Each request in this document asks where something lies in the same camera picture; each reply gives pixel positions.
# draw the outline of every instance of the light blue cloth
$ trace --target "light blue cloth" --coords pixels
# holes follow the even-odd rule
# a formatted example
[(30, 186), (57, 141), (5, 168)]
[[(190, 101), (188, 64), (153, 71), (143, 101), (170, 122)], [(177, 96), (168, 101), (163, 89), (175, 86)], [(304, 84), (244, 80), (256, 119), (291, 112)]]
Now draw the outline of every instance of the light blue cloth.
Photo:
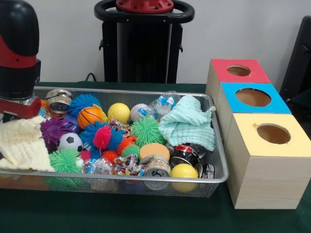
[(184, 96), (161, 118), (159, 131), (172, 146), (195, 143), (213, 151), (216, 148), (216, 140), (214, 130), (210, 126), (212, 110), (215, 110), (215, 107), (204, 113), (195, 97)]

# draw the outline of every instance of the yellow ball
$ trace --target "yellow ball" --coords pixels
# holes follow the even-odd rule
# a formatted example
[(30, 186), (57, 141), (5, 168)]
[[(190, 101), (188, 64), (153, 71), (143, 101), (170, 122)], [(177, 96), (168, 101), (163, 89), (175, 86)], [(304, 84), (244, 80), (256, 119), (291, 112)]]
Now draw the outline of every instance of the yellow ball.
[[(171, 171), (171, 177), (176, 178), (198, 178), (197, 170), (189, 164), (178, 164)], [(196, 188), (196, 183), (173, 182), (172, 187), (181, 193), (191, 192)]]
[(108, 110), (108, 118), (119, 120), (122, 124), (130, 118), (131, 111), (124, 103), (112, 104)]

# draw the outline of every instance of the metal basket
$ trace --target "metal basket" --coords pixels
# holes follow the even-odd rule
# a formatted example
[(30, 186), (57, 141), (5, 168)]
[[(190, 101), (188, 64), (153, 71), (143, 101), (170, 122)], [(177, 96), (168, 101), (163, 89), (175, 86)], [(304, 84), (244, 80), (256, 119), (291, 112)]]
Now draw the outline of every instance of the metal basket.
[[(35, 95), (44, 99), (47, 92), (53, 89), (59, 89), (59, 87), (36, 87)], [(138, 103), (149, 104), (162, 94), (145, 91), (66, 89), (74, 96), (80, 94), (96, 96), (100, 100), (104, 112), (107, 112), (108, 108), (116, 102), (125, 103), (129, 108), (132, 108)], [(213, 104), (212, 100), (204, 94), (179, 94), (181, 97), (184, 95), (196, 97), (201, 103), (202, 111), (206, 111)], [(209, 198), (218, 184), (225, 182), (228, 178), (224, 148), (214, 112), (212, 114), (212, 126), (216, 135), (217, 148), (213, 152), (209, 152), (200, 162), (214, 165), (214, 179), (0, 170), (0, 188)], [(180, 192), (176, 191), (172, 185), (177, 185), (178, 190), (183, 191), (194, 189), (190, 192)]]

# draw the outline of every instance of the white wall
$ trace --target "white wall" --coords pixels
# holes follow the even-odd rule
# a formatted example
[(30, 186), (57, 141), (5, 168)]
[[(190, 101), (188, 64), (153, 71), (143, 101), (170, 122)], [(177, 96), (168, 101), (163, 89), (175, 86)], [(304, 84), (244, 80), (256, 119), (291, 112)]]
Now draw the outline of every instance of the white wall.
[[(104, 80), (101, 22), (93, 14), (99, 0), (28, 0), (40, 26), (42, 81), (84, 80), (89, 72)], [(211, 58), (257, 59), (280, 88), (310, 0), (185, 0), (196, 10), (184, 24), (178, 83), (206, 83)]]

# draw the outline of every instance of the green spiky ball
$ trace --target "green spiky ball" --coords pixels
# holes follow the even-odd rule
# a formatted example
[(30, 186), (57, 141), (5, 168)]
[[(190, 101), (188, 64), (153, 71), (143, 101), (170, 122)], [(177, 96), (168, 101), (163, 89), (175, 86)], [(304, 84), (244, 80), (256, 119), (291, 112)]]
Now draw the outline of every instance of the green spiky ball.
[(151, 118), (144, 117), (143, 119), (136, 121), (132, 125), (132, 136), (136, 136), (136, 142), (139, 147), (143, 147), (150, 143), (164, 144), (165, 140), (158, 129), (159, 123)]
[(51, 166), (56, 172), (81, 173), (76, 165), (79, 152), (72, 149), (57, 150), (50, 154)]
[[(71, 149), (57, 150), (50, 154), (51, 166), (56, 172), (81, 173), (81, 168), (76, 165), (79, 152)], [(47, 177), (45, 182), (53, 191), (75, 191), (83, 187), (81, 178)]]
[(124, 148), (124, 150), (122, 151), (121, 157), (127, 157), (131, 154), (135, 154), (136, 155), (136, 162), (138, 162), (139, 159), (139, 152), (140, 152), (140, 148), (137, 145), (129, 145), (126, 148)]

